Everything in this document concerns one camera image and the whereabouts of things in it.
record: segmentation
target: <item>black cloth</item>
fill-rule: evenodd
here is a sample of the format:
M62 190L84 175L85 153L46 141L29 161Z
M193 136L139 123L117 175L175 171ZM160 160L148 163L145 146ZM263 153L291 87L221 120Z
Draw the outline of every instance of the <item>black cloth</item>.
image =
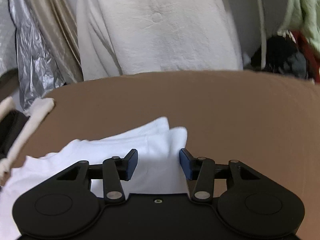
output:
M23 113L14 110L0 122L0 160L7 157L10 147L28 119Z
M261 47L251 58L251 66L261 71ZM306 58L290 38L282 36L267 40L266 67L262 71L308 79Z

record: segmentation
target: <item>white cord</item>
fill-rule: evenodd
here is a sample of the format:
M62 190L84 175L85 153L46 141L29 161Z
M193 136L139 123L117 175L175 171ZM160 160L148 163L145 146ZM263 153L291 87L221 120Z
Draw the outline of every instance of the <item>white cord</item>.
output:
M260 31L261 31L261 69L266 67L267 57L267 35L265 27L265 14L262 0L258 0L259 16L260 16Z

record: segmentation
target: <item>white fabric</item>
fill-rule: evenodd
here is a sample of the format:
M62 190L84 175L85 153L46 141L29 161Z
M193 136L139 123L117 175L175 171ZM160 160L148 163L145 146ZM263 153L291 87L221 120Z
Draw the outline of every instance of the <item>white fabric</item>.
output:
M6 98L2 103L4 105L7 105L10 104L10 102L13 102L13 99L11 97ZM20 134L10 147L7 157L0 160L0 180L3 179L5 173L10 172L10 168L19 156L19 152L22 147L28 141L30 136L37 130L44 118L52 111L53 108L53 98L36 98L36 100L32 103L30 109L26 112L26 114L30 116L29 120L26 122Z
M14 109L16 109L16 105L12 97L2 100L0 103L0 122Z
M179 150L185 147L185 128L169 130L166 118L100 141L74 140L60 153L35 159L27 157L23 167L12 169L12 176L0 192L0 239L15 240L20 233L12 218L12 206L24 192L80 160L102 163L112 156L124 157L132 148L138 150L138 165L128 182L122 181L126 198L129 193L187 193L180 167ZM103 197L102 180L93 180L91 191Z
M222 0L78 0L84 79L242 69L230 16Z

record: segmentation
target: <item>gray cloth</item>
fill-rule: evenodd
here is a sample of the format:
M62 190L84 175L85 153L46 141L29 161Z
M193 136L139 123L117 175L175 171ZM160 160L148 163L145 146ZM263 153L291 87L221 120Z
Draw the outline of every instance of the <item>gray cloth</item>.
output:
M65 81L42 36L30 0L9 0L16 25L17 58L20 81L20 104L23 109Z
M301 52L296 52L284 62L283 68L279 68L279 73L285 76L308 79L306 58Z
M0 0L0 15L0 76L2 76L18 67L15 49L16 28L10 17L8 0Z

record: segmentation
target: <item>brown table surface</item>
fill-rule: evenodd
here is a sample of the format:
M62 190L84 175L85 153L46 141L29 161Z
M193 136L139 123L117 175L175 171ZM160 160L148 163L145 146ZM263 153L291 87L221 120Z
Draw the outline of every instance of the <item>brown table surface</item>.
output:
M143 73L65 86L48 97L56 107L16 167L25 155L167 116L171 127L188 129L194 156L241 160L297 194L306 208L298 236L320 239L320 86L247 71Z

